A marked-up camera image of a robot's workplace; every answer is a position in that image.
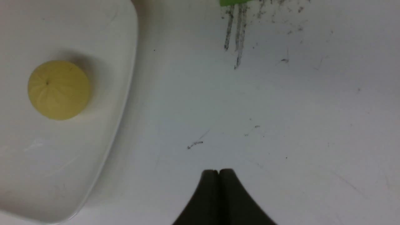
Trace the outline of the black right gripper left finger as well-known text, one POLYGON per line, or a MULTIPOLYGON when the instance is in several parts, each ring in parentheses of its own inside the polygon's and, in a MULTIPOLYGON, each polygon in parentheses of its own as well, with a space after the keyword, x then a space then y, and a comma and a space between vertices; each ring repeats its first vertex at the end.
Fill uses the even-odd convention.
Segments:
POLYGON ((197 188, 175 225, 219 224, 219 178, 216 170, 204 170, 197 188))

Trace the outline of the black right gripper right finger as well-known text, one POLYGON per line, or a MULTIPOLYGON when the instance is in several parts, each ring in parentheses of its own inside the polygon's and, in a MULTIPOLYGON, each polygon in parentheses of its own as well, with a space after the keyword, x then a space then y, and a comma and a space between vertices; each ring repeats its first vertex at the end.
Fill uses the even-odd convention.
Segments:
POLYGON ((227 225, 275 225, 246 191, 234 170, 219 172, 224 195, 224 216, 227 225))

